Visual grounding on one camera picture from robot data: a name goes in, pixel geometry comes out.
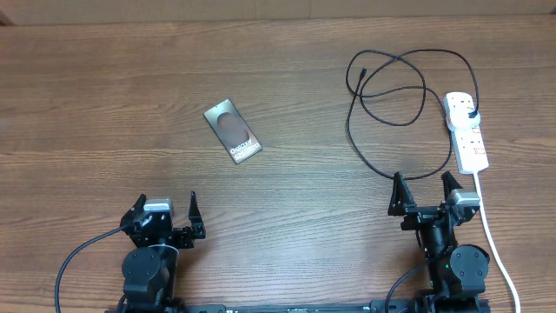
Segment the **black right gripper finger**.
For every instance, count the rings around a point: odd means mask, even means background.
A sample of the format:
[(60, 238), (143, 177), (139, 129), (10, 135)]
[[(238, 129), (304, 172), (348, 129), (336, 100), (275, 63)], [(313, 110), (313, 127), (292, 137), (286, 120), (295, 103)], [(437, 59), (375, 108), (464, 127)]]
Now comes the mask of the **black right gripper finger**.
[(393, 178), (393, 190), (387, 213), (390, 216), (405, 216), (416, 209), (414, 197), (400, 172)]
[(446, 200), (454, 200), (456, 194), (462, 190), (462, 186), (454, 178), (450, 171), (446, 171), (441, 175), (443, 183), (443, 192)]

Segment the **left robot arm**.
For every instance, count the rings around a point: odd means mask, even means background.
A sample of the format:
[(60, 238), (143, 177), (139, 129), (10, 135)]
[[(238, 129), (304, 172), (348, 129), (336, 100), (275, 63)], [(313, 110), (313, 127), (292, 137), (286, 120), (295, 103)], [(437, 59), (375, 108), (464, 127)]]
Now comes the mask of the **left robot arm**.
[(136, 248), (123, 259), (121, 312), (186, 312), (183, 299), (175, 296), (179, 253), (192, 249), (206, 237), (196, 194), (190, 194), (189, 226), (173, 226), (174, 206), (169, 198), (140, 195), (121, 219), (122, 231)]

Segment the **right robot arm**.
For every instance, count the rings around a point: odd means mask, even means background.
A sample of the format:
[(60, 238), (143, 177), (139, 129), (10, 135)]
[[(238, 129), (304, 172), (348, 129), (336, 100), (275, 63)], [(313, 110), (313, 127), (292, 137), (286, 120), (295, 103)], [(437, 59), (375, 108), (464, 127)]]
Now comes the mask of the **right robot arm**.
[[(400, 312), (488, 312), (485, 292), (490, 256), (473, 244), (458, 244), (454, 228), (473, 219), (480, 208), (477, 192), (465, 190), (450, 172), (441, 176), (444, 199), (437, 206), (419, 206), (400, 172), (394, 174), (388, 215), (401, 216), (400, 228), (413, 231), (425, 261), (400, 277), (387, 293), (384, 310)], [(397, 287), (426, 269), (431, 288), (419, 290), (404, 303), (393, 304)]]

